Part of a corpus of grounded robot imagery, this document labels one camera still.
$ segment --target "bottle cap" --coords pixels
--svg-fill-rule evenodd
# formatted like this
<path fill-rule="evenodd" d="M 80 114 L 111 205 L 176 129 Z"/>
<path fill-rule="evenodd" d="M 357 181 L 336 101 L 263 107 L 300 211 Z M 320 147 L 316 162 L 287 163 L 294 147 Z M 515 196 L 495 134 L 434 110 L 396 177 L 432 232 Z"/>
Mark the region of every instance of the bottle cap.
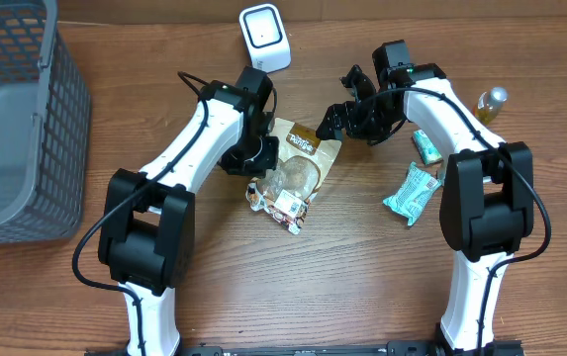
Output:
<path fill-rule="evenodd" d="M 490 91 L 490 100 L 503 104 L 508 100 L 508 91 L 502 87 L 493 88 Z"/>

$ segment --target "brown label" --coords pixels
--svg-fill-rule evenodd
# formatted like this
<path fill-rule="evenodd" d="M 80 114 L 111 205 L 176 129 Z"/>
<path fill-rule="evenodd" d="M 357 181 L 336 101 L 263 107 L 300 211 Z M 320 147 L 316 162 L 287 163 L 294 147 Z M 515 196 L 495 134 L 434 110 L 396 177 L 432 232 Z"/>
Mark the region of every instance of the brown label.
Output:
<path fill-rule="evenodd" d="M 308 128 L 294 124 L 287 134 L 286 140 L 301 152 L 314 155 L 321 144 L 321 140 L 316 137 L 316 132 Z"/>

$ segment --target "bottle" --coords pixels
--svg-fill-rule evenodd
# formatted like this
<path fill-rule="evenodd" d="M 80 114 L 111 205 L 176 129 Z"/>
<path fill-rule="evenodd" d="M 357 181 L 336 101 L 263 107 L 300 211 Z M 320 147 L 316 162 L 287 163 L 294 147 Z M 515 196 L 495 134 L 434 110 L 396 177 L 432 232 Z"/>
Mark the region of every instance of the bottle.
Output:
<path fill-rule="evenodd" d="M 488 125 L 499 115 L 506 100 L 508 100 L 508 91 L 505 88 L 492 88 L 479 97 L 479 102 L 474 106 L 474 116 L 481 124 Z"/>

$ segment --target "small green packet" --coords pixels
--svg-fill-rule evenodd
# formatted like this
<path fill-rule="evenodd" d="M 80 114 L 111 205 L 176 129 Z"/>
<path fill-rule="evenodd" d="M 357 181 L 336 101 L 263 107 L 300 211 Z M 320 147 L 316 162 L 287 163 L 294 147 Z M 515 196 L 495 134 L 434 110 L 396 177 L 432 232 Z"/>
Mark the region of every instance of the small green packet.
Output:
<path fill-rule="evenodd" d="M 395 195 L 382 203 L 391 210 L 408 219 L 407 225 L 412 226 L 424 211 L 432 194 L 441 184 L 430 174 L 418 168 L 415 162 L 409 166 L 406 181 Z"/>
<path fill-rule="evenodd" d="M 433 164 L 443 159 L 424 131 L 415 131 L 413 133 L 413 141 L 418 147 L 418 151 L 420 152 L 420 156 L 422 157 L 425 165 Z"/>

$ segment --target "teal package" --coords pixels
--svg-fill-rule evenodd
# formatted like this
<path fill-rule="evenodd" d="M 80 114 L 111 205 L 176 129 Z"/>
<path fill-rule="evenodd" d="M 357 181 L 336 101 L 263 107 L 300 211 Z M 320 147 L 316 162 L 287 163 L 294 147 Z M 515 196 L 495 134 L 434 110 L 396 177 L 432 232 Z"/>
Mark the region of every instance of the teal package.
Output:
<path fill-rule="evenodd" d="M 420 156 L 422 157 L 425 165 L 433 164 L 443 159 L 424 131 L 415 131 L 413 133 L 413 141 L 418 147 L 418 151 L 420 152 Z"/>
<path fill-rule="evenodd" d="M 391 210 L 408 219 L 407 225 L 412 226 L 424 211 L 432 194 L 441 184 L 430 174 L 418 168 L 415 162 L 409 166 L 406 181 L 395 194 L 382 203 Z"/>

